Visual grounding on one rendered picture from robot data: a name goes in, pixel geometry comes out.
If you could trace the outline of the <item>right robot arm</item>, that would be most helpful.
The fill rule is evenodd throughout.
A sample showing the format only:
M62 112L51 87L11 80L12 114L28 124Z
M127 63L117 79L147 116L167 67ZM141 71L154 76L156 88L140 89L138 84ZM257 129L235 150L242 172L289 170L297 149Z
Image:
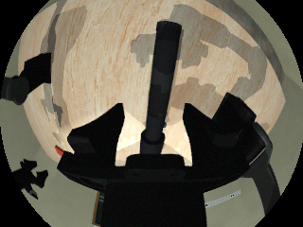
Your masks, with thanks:
M31 91L41 86L42 83L52 83L52 80L50 80L50 57L52 57L52 53L41 53L38 56L24 61L24 69L18 77L14 76L11 79L4 77L0 98L15 102L15 105L23 105ZM14 175L20 190L25 189L30 196L38 199L38 193L34 192L31 185L27 186L19 169L11 171L11 173Z

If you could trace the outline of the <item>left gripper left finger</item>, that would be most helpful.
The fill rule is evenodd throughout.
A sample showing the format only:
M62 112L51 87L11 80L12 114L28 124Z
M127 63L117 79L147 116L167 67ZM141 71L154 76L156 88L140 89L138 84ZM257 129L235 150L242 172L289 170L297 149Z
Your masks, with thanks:
M67 141L75 151L73 160L89 166L98 166L98 163L114 166L124 121L124 105L117 103L96 120L72 129Z

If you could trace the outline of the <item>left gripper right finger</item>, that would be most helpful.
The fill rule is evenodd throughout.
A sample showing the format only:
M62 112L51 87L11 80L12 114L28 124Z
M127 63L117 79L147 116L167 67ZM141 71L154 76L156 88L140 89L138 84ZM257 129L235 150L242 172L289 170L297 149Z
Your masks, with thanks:
M235 129L213 121L190 103L185 103L183 124L188 135L193 166L219 166L235 159L232 151L239 140Z

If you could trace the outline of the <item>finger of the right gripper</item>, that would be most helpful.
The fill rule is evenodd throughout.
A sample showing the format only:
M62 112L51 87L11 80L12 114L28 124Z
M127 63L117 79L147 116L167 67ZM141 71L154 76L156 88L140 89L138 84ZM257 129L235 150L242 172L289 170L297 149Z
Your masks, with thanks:
M23 164L26 164L27 167L29 167L30 171L34 169L34 167L37 167L37 162L33 162L33 160L27 160L23 159Z
M48 170L37 171L37 179L38 181L42 181L43 185L45 185L45 179L48 177Z

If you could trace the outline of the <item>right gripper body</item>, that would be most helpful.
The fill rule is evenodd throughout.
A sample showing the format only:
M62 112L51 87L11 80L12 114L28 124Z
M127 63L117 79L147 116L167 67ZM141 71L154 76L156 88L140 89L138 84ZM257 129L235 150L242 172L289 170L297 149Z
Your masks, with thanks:
M30 184L35 184L38 185L39 188L43 188L43 182L42 181L38 181L37 178L34 177L33 173L31 173L29 167L26 166L26 164L23 164L23 162L20 162L20 173L22 173L24 181L26 181L27 186ZM35 179L35 181L34 181Z

